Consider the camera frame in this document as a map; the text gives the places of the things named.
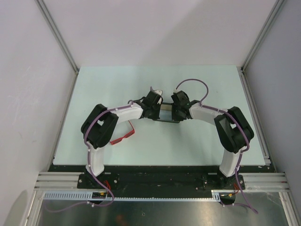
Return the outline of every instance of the metal floor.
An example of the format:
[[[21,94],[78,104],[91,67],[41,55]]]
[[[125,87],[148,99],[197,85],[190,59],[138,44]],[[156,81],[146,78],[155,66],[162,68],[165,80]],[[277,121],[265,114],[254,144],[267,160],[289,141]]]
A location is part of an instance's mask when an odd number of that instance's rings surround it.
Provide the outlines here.
[[[104,208],[79,205],[61,213],[41,208],[38,226],[287,226],[278,193],[246,194],[258,210],[225,207],[217,202],[114,202]],[[58,210],[77,201],[46,200]],[[237,196],[236,202],[243,202]]]

